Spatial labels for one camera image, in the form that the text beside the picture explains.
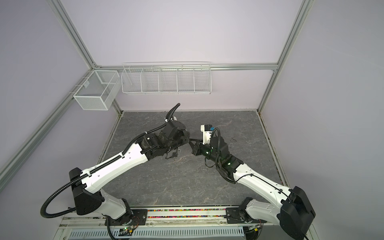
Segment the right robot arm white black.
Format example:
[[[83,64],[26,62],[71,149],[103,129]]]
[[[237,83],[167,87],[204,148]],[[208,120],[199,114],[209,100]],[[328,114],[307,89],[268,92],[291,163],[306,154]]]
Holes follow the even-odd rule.
[[[214,137],[208,144],[190,139],[192,153],[212,160],[219,174],[231,184],[241,184],[253,190],[266,202],[247,197],[237,208],[230,208],[230,223],[269,222],[279,225],[294,240],[306,240],[316,216],[306,192],[295,186],[289,188],[257,173],[232,155],[223,138]]]

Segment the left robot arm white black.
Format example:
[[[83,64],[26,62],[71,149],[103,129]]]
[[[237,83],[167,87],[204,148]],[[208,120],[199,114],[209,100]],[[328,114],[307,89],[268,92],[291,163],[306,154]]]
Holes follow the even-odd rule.
[[[83,170],[84,179],[72,187],[77,215],[99,213],[120,225],[131,223],[134,213],[128,201],[113,197],[103,187],[128,170],[177,150],[189,142],[189,137],[183,123],[168,121],[137,136],[121,153]]]

